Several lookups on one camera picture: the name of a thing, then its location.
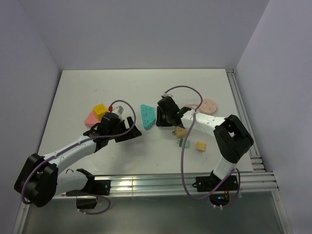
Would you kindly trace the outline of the teal triangular power strip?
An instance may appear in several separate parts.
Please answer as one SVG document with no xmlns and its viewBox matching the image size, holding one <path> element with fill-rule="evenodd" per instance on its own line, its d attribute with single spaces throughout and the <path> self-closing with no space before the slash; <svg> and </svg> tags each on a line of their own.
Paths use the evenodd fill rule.
<svg viewBox="0 0 312 234">
<path fill-rule="evenodd" d="M 140 105 L 141 119 L 143 128 L 145 130 L 149 130 L 156 123 L 156 111 L 152 106 L 148 106 L 145 104 Z"/>
</svg>

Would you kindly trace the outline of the beige plug adapter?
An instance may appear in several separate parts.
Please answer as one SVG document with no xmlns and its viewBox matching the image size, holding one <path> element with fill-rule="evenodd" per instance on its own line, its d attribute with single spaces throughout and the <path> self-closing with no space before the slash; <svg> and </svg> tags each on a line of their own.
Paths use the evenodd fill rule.
<svg viewBox="0 0 312 234">
<path fill-rule="evenodd" d="M 175 129 L 172 131 L 172 135 L 174 135 L 176 139 L 181 139 L 187 135 L 187 132 L 188 129 L 176 126 Z"/>
</svg>

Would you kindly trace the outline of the green plug adapter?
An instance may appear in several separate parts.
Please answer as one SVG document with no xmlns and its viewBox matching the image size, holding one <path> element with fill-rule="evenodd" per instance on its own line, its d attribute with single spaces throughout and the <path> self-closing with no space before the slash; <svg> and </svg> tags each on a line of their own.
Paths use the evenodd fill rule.
<svg viewBox="0 0 312 234">
<path fill-rule="evenodd" d="M 180 148 L 182 148 L 184 146 L 184 148 L 187 149 L 190 146 L 190 141 L 185 140 L 184 138 L 180 138 L 177 140 L 177 144 Z"/>
</svg>

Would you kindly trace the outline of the yellow cube power socket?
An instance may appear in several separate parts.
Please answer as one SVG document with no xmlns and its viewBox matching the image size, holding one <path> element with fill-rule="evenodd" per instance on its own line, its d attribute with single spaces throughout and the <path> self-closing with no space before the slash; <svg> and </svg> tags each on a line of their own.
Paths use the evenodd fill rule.
<svg viewBox="0 0 312 234">
<path fill-rule="evenodd" d="M 93 107 L 93 113 L 98 121 L 101 121 L 106 112 L 107 108 L 103 103 Z"/>
</svg>

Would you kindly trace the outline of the pink triangular power strip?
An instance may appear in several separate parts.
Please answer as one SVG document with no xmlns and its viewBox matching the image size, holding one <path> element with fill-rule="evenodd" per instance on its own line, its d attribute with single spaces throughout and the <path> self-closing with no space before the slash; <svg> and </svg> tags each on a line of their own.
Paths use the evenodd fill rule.
<svg viewBox="0 0 312 234">
<path fill-rule="evenodd" d="M 94 111 L 92 110 L 87 118 L 84 121 L 84 125 L 88 128 L 91 128 L 93 125 L 100 123 L 100 120 L 98 120 L 97 116 L 95 115 Z"/>
</svg>

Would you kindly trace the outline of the pink round power strip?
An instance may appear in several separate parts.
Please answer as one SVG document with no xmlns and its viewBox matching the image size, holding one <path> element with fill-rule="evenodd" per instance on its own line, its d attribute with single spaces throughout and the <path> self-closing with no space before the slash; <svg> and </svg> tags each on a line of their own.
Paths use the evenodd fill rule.
<svg viewBox="0 0 312 234">
<path fill-rule="evenodd" d="M 195 110 L 200 102 L 188 103 L 185 106 Z M 217 111 L 217 103 L 209 98 L 204 98 L 202 104 L 197 109 L 198 113 L 213 115 Z"/>
</svg>

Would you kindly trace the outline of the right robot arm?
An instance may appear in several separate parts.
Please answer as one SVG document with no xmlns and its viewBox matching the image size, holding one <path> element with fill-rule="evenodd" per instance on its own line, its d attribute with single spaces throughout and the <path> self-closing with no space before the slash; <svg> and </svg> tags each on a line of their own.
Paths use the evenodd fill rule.
<svg viewBox="0 0 312 234">
<path fill-rule="evenodd" d="M 197 113 L 190 107 L 179 108 L 170 96 L 163 96 L 157 103 L 156 125 L 198 130 L 215 137 L 221 153 L 211 178 L 211 185 L 216 190 L 222 190 L 228 184 L 226 176 L 254 144 L 254 139 L 237 116 L 214 117 Z"/>
</svg>

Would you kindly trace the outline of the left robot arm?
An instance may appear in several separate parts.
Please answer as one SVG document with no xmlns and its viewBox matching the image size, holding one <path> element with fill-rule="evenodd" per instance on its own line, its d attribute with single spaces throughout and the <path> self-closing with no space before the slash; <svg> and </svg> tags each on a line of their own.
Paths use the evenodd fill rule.
<svg viewBox="0 0 312 234">
<path fill-rule="evenodd" d="M 140 137 L 142 133 L 136 127 L 136 120 L 136 116 L 123 120 L 120 114 L 107 112 L 100 122 L 73 143 L 43 156 L 37 153 L 30 155 L 14 185 L 22 202 L 43 207 L 61 193 L 94 195 L 96 183 L 93 174 L 85 169 L 77 169 L 69 176 L 61 173 L 80 159 L 106 147 L 111 140 L 119 143 Z"/>
</svg>

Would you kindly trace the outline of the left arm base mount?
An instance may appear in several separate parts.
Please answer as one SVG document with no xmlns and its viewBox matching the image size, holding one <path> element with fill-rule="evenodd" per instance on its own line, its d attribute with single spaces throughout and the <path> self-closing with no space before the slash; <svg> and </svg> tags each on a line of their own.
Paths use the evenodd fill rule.
<svg viewBox="0 0 312 234">
<path fill-rule="evenodd" d="M 82 190 L 72 190 L 66 192 L 66 196 L 84 196 L 87 194 L 105 196 L 109 195 L 111 180 L 90 180 Z M 99 198 L 77 198 L 76 207 L 82 210 L 92 210 L 96 207 Z"/>
</svg>

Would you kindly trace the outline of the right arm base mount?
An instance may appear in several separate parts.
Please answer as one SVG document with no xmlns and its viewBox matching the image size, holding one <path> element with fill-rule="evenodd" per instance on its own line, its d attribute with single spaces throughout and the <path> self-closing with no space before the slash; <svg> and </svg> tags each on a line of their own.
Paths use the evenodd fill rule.
<svg viewBox="0 0 312 234">
<path fill-rule="evenodd" d="M 209 202 L 213 207 L 223 208 L 228 206 L 239 196 L 241 178 L 240 176 L 230 175 L 225 181 L 218 185 L 221 180 L 211 173 L 209 176 L 197 176 L 192 187 L 198 193 L 211 192 L 215 187 L 217 189 L 209 196 Z"/>
</svg>

